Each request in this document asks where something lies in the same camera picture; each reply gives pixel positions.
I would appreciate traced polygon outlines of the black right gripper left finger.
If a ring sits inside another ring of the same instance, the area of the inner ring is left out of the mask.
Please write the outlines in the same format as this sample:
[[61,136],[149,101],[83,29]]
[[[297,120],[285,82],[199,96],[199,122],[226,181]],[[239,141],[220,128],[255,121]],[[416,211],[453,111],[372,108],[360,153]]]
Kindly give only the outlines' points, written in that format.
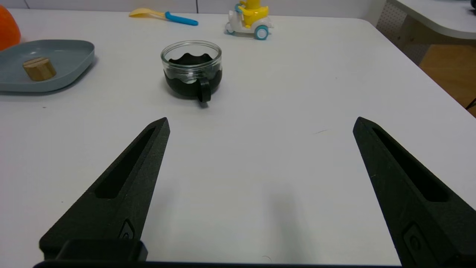
[[145,261],[141,234],[170,135],[167,118],[146,126],[44,234],[44,263]]

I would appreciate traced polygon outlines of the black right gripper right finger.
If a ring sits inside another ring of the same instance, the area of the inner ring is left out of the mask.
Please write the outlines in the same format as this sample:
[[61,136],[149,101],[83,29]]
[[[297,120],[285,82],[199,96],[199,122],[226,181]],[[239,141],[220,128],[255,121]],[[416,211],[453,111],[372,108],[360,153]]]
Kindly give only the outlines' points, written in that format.
[[353,134],[405,268],[474,268],[476,212],[378,124]]

